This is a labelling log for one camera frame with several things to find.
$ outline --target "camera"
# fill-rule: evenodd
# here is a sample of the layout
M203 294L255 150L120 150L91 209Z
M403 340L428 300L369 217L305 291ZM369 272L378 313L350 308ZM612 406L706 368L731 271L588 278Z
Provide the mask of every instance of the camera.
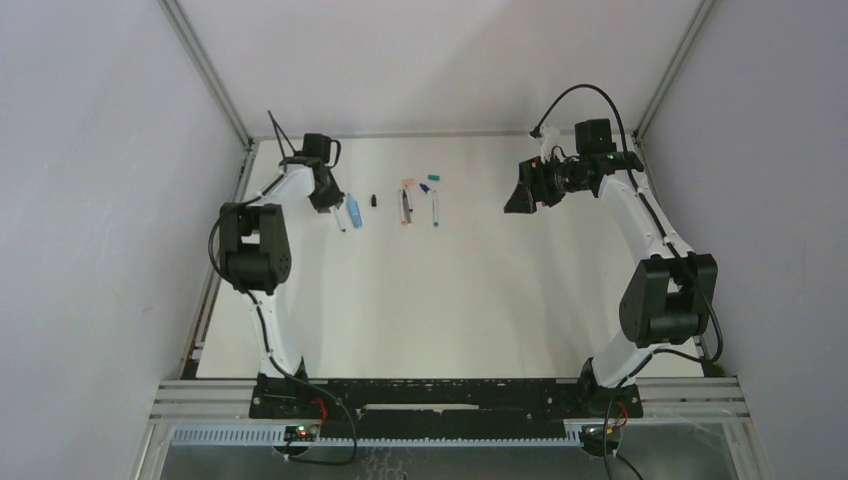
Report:
M590 190L595 197L605 175L619 170L644 171L634 152L617 152L608 119L587 120L574 126L577 156L535 157L518 164L518 184L504 213L535 213L536 203L552 207L566 193Z

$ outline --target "pen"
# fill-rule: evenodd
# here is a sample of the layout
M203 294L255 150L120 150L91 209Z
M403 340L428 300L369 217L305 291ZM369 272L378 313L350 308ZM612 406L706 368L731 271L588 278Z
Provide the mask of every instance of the pen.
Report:
M406 212L403 208L403 190L398 189L398 211L400 212L400 224L406 225Z
M406 218L406 223L412 223L412 209L409 208L409 195L406 194L406 189L403 190L403 216Z
M433 226L439 226L439 198L436 196L436 190L430 190L433 192Z
M408 186L404 185L403 193L406 194L406 201L407 203L409 203L409 211L412 212L414 210L414 207L412 205L412 193L410 193Z
M341 214L339 214L338 208L333 207L333 215L335 215L335 217L336 217L336 223L339 225L339 230L341 230L342 233L346 232L347 229L344 228L344 224L342 224L342 216L341 216Z

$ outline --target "white wall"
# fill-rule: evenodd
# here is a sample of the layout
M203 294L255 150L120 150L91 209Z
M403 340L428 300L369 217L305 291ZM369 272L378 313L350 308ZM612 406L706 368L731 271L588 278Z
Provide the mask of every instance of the white wall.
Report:
M156 2L0 9L0 477L127 478L241 148Z
M597 83L632 129L698 0L183 0L251 134L527 131ZM570 94L551 123L608 116Z
M722 2L646 140L779 479L846 478L844 0Z

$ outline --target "black cable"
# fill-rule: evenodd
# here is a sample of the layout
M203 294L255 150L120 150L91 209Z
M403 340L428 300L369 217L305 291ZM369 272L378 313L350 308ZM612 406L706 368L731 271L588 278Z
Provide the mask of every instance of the black cable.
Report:
M541 135L541 132L539 130L542 128L542 123L545 122L545 119L548 118L548 115L551 114L551 111L554 109L554 107L556 107L557 103L559 103L559 101L562 100L562 97L564 97L564 96L568 95L570 92L573 92L574 90L577 90L577 89L580 89L580 88L588 88L590 90L594 90L594 91L598 92L599 94L601 94L601 96L604 97L604 100L607 101L610 108L612 109L613 115L615 115L615 123L618 125L618 133L621 135L621 148L623 148L624 152L626 153L627 152L627 141L626 141L627 137L625 137L625 135L624 135L624 123L622 123L622 121L621 121L621 115L619 115L619 113L618 113L618 108L615 106L615 103L613 103L612 98L610 98L610 96L607 95L607 92L601 90L599 87L596 87L595 85L592 85L591 83L580 83L580 84L574 85L573 87L569 87L568 89L566 89L566 91L560 93L559 96L556 98L556 100L554 100L554 103L552 103L551 106L548 107L548 111L546 111L545 114L542 115L542 119L539 120L539 123L536 125L536 127L533 128L533 130L530 131L530 135L533 138L539 138L539 135Z
M639 470L636 470L636 467L634 467L632 463L628 462L626 458L622 457L622 456L621 456L620 454L618 454L618 453L616 453L616 454L615 454L615 457L616 457L617 459L621 460L621 462L622 462L623 464L625 464L625 465L627 465L628 467L630 467L630 470L632 470L632 471L633 471L633 473L634 473L634 474L636 474L636 478L638 478L639 480L645 480L645 479L644 479L644 477L642 477L642 474L640 474L640 473L639 473Z
M288 135L286 135L286 132L283 131L283 127L281 127L280 124L277 123L277 120L274 119L274 114L271 113L271 110L268 110L268 116L271 117L271 124L274 126L274 135L277 136L277 144L280 145L280 153L283 154L283 160L285 161L286 151L283 150L283 142L280 141L280 134L281 133L283 134L283 138L286 139L286 143L289 144L289 148L292 149L292 156L295 155L297 150L295 150L294 145L292 145L291 140L289 140Z
M683 263L683 258L680 256L680 253L678 253L677 249L674 248L674 245L668 244L667 246L669 250L671 250L671 253L678 260L680 260L681 263ZM721 332L721 325L718 321L718 316L715 313L715 309L713 308L713 302L711 302L710 299L707 298L707 295L704 293L704 290L701 289L701 285L698 284L698 280L695 278L695 275L692 273L691 270L689 270L689 267L685 263L683 263L683 272L686 274L686 276L689 277L690 280L692 280L692 285L694 285L695 291L698 293L698 295L700 295L701 299L704 300L704 303L707 304L707 309L710 313L710 324L712 324L713 331L716 335L715 354L713 354L711 358L697 358L691 355L687 355L683 352L678 352L677 350L672 350L670 348L658 348L655 353L670 353L672 355L677 355L678 357L682 357L687 360L700 363L702 365L711 365L716 363L719 358L721 358L721 354L724 352L724 335Z
M606 469L607 477L609 477L610 480L613 480L613 478L612 478L612 470L610 470L610 466L609 466L609 459L607 458L607 456L608 456L607 455L607 425L609 424L609 413L610 413L610 410L612 410L612 402L618 396L618 391L621 389L621 387L624 386L624 384L627 383L628 380L635 377L636 375L639 375L639 372L641 372L642 369L645 368L646 365L648 365L648 363L651 361L652 358L654 358L653 353L651 353L647 357L645 357L645 359L642 360L642 363L640 363L638 367L634 368L632 372L628 373L624 378L621 379L620 382L618 382L618 385L615 386L615 388L613 389L613 391L610 394L610 402L607 405L607 411L604 414L604 437L603 437L604 468Z
M339 157L340 157L340 156L341 156L341 154L342 154L342 142L340 142L340 141L338 141L338 140L330 140L330 143L335 143L335 144L336 144L336 160L335 160L335 162L333 162L333 164L332 164L332 165L330 165L330 166L328 167L328 168L330 168L330 169L332 170L333 168L336 168L336 165L338 165L338 164L339 164Z
M299 384L301 384L305 387L308 387L308 388L311 388L311 389L317 391L321 395L324 395L324 396L330 398L333 402L336 403L336 405L341 407L342 411L344 411L345 416L347 417L348 422L350 423L351 436L353 437L353 449L351 450L350 457L348 457L347 459L341 460L341 461L309 460L309 459L306 459L306 458L289 456L288 457L289 460L291 460L292 462L297 462L297 463L306 463L306 464L309 464L309 465L325 465L325 466L330 466L330 467L342 467L344 465L349 465L349 464L353 463L353 461L356 460L356 452L357 452L358 444L359 444L359 438L356 435L356 424L353 421L353 415L350 414L350 411L347 409L347 407L345 407L344 403L342 403L342 401L339 400L339 398L337 396L333 395L332 393L330 393L326 389L319 387L318 385L313 385L313 384L311 384L311 383L309 383L305 380L301 380L301 379L295 377L294 375L291 375L288 372L286 372L285 370L283 370L283 368L274 359L274 356L271 352L271 347L270 347L270 344L268 342L268 329L265 326L265 316L262 314L262 309L259 306L259 301L256 300L256 296L253 295L253 292L251 292L250 290L247 290L246 294L247 294L248 297L250 297L250 300L253 301L253 306L256 307L256 314L259 317L259 325L262 327L262 342L265 346L265 353L268 354L268 360L271 361L271 365L273 365L274 368L278 372L280 372L280 374L283 377L286 378L286 380L290 380L292 382L299 383Z

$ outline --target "black mounting plate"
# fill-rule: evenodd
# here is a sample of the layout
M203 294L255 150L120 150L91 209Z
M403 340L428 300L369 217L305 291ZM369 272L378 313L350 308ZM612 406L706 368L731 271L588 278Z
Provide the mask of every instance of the black mounting plate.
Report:
M576 380L536 379L328 379L312 380L331 392L354 415L359 438L392 439L551 439L563 436L563 420L602 419L609 395L586 400ZM614 389L603 389L612 393ZM643 415L635 385L615 392L631 418ZM320 419L314 389L260 375L253 390L250 418ZM324 397L328 420L323 437L347 438L344 412ZM409 409L397 407L409 405ZM619 414L617 402L611 418Z

